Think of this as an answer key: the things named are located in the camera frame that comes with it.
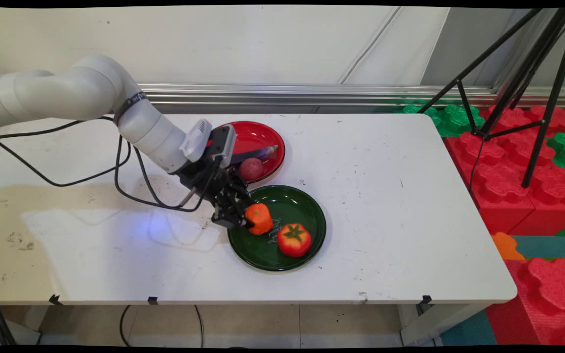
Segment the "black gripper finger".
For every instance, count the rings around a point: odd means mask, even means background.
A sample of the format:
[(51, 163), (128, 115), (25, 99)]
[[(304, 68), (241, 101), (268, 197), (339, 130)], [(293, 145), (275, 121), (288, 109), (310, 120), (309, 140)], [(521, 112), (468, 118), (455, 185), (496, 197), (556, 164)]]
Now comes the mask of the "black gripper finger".
[(254, 204), (254, 200), (244, 184), (230, 183), (227, 185), (227, 190), (235, 199), (235, 203), (240, 204), (241, 206), (250, 206)]
[(211, 216), (211, 221), (214, 224), (228, 229), (250, 226), (250, 221), (245, 216), (245, 212), (250, 206), (249, 198), (218, 195), (213, 206), (214, 212)]

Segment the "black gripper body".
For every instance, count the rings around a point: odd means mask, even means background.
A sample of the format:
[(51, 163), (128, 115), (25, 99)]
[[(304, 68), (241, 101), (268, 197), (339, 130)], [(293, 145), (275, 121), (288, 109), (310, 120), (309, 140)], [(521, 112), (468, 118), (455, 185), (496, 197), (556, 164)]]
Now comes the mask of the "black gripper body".
[(179, 169), (180, 183), (189, 189), (185, 200), (198, 195), (206, 200), (237, 197), (237, 168), (221, 167), (218, 158), (204, 157), (186, 162)]

